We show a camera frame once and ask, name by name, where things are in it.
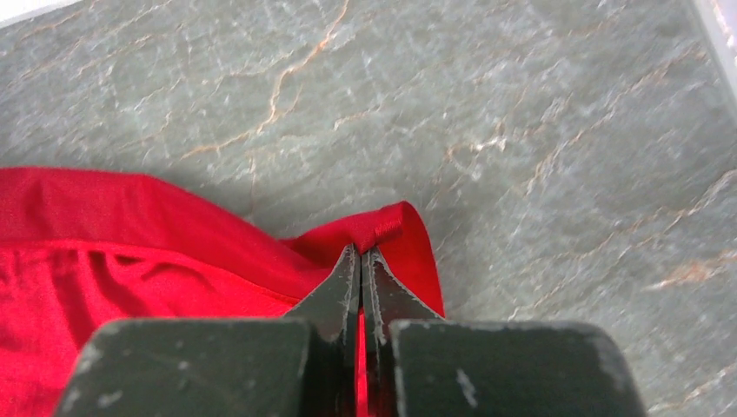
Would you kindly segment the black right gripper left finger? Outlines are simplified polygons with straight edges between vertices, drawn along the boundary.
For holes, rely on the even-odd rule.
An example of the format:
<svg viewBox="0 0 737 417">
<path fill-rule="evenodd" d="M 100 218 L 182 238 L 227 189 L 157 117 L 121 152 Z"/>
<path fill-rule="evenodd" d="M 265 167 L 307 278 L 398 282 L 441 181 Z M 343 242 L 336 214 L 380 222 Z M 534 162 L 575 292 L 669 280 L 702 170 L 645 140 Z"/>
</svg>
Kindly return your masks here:
<svg viewBox="0 0 737 417">
<path fill-rule="evenodd" d="M 58 416 L 353 416 L 360 255 L 275 319 L 113 321 L 84 345 Z"/>
</svg>

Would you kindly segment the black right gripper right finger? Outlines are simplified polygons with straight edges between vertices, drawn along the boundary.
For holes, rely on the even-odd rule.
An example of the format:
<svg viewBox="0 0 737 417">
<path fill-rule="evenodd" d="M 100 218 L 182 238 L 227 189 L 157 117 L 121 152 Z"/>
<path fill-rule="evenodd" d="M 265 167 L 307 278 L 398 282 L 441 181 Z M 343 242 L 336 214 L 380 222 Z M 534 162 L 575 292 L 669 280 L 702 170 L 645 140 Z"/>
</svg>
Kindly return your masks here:
<svg viewBox="0 0 737 417">
<path fill-rule="evenodd" d="M 368 410 L 375 416 L 643 416 L 627 361 L 580 321 L 451 321 L 362 258 Z"/>
</svg>

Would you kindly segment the red cloth napkin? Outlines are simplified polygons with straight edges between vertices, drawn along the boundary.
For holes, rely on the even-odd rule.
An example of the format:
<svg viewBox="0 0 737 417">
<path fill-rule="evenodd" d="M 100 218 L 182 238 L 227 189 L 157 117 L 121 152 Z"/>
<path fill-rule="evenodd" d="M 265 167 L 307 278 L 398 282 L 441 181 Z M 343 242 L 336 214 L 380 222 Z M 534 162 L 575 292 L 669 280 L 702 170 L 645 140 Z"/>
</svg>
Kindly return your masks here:
<svg viewBox="0 0 737 417">
<path fill-rule="evenodd" d="M 1 413 L 49 416 L 102 325 L 136 317 L 276 317 L 342 250 L 379 248 L 436 313 L 428 232 L 408 202 L 277 239 L 155 177 L 84 169 L 1 172 Z"/>
</svg>

